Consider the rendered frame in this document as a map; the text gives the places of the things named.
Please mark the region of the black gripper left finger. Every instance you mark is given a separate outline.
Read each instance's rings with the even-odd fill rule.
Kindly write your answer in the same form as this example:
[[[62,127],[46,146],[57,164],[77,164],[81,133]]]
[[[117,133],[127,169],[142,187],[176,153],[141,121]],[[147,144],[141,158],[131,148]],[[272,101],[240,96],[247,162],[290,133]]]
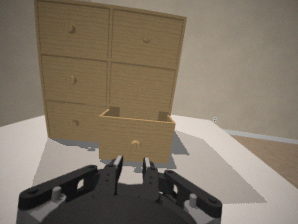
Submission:
[[[38,224],[55,208],[92,190],[93,198],[114,195],[115,182],[119,180],[122,166],[123,156],[118,156],[104,169],[87,165],[22,191],[19,194],[16,224]],[[83,186],[77,188],[83,179]]]

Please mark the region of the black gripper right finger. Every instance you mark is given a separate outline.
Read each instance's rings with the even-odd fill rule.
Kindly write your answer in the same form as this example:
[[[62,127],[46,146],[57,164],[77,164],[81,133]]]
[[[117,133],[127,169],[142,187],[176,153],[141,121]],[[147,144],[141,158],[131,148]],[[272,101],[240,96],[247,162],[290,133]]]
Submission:
[[[154,163],[144,157],[143,183],[139,198],[158,203],[159,192],[162,192],[165,197],[188,212],[197,224],[221,224],[222,202],[219,199],[172,170],[160,173],[155,166],[150,166],[154,166]]]

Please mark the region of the tan wooden chest of drawers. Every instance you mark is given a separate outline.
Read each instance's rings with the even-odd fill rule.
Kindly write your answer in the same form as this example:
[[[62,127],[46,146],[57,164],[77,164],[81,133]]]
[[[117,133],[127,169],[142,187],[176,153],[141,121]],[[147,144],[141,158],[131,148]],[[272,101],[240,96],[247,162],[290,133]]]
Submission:
[[[92,8],[100,8],[100,9],[110,10],[108,58],[41,51],[40,31],[39,31],[39,16],[38,16],[38,9],[40,7],[40,2],[75,5],[75,6],[84,6],[84,7],[92,7]],[[41,80],[41,89],[42,89],[42,97],[43,97],[43,105],[44,105],[44,113],[45,113],[45,120],[46,120],[46,128],[47,128],[48,138],[77,140],[77,141],[88,141],[88,142],[99,142],[99,140],[88,140],[88,139],[77,139],[77,138],[66,138],[66,137],[50,136],[50,128],[49,128],[47,105],[46,105],[46,102],[49,101],[49,100],[63,101],[63,102],[73,102],[73,103],[83,103],[83,104],[93,104],[93,105],[102,105],[102,106],[107,106],[107,109],[112,106],[112,107],[162,111],[162,112],[167,112],[171,117],[171,111],[172,111],[173,99],[174,99],[174,94],[175,94],[175,88],[176,88],[176,82],[177,82],[177,76],[178,76],[178,70],[179,70],[179,64],[180,64],[180,58],[181,58],[181,52],[182,52],[183,39],[184,39],[184,33],[185,33],[187,17],[168,14],[168,13],[162,13],[162,12],[156,12],[156,11],[150,11],[150,10],[144,10],[144,9],[137,9],[137,8],[131,8],[131,7],[102,4],[102,3],[94,3],[94,2],[86,2],[86,1],[77,1],[77,0],[34,0],[34,10],[35,10],[35,24],[36,24],[36,37],[37,37],[37,49],[38,49],[40,80]],[[112,59],[112,35],[113,35],[114,10],[115,11],[130,12],[130,13],[143,14],[143,15],[149,15],[149,16],[162,17],[162,18],[167,18],[167,19],[183,21],[181,36],[180,36],[179,49],[178,49],[178,55],[177,55],[176,67],[166,66],[166,65],[159,65],[159,64],[152,64],[152,63],[129,61],[129,60]],[[67,100],[67,99],[58,99],[58,98],[45,97],[45,87],[44,87],[43,68],[42,68],[43,56],[52,56],[52,57],[57,56],[57,57],[63,57],[63,58],[85,59],[85,60],[92,60],[92,61],[99,61],[99,62],[107,62],[108,63],[107,103],[97,103],[97,102],[87,102],[87,101],[77,101],[77,100]],[[174,80],[173,80],[173,87],[172,87],[169,110],[110,104],[111,63],[125,64],[125,65],[129,64],[129,65],[136,65],[136,66],[144,66],[144,67],[151,67],[151,68],[174,70],[175,74],[174,74]]]

